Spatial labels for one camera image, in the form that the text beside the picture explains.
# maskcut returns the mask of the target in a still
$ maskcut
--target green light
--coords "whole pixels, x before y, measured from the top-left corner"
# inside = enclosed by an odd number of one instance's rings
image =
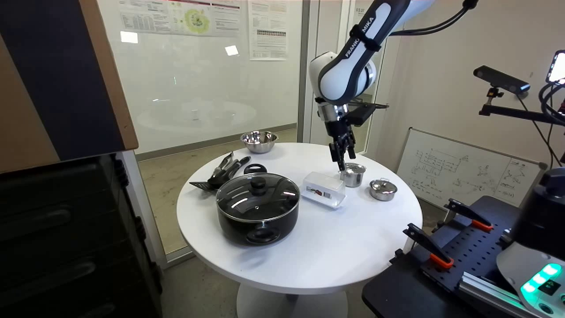
[[[536,273],[532,280],[536,280],[537,284],[544,284],[548,279],[543,277],[541,273]]]
[[[532,286],[530,282],[527,282],[527,284],[523,286],[523,289],[529,291],[529,293],[534,293],[534,291],[536,291],[536,286]]]
[[[543,268],[544,273],[548,273],[550,277],[553,275],[560,275],[562,273],[562,266],[559,263],[548,263],[544,268]]]
[[[546,272],[539,272],[537,275],[541,275],[543,279],[551,279],[551,275],[548,275]]]

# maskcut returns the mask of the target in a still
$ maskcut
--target small metal cup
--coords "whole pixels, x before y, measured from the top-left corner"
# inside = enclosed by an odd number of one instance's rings
[[[347,187],[359,187],[361,182],[364,180],[366,166],[357,164],[357,162],[347,162],[347,169],[341,171],[341,178]]]

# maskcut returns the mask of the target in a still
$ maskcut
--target pot lid handle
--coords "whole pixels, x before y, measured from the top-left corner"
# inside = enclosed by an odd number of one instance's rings
[[[251,178],[251,194],[264,196],[267,192],[267,182],[264,176]]]

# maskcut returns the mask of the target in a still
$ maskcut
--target black cabinet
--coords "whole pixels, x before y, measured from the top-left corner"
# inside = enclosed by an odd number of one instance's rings
[[[161,316],[112,155],[0,174],[0,316]]]

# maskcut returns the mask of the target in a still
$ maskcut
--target black cooking pot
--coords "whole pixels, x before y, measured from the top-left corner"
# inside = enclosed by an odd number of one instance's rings
[[[273,243],[297,224],[301,189],[283,174],[234,176],[216,197],[223,231],[234,242]]]

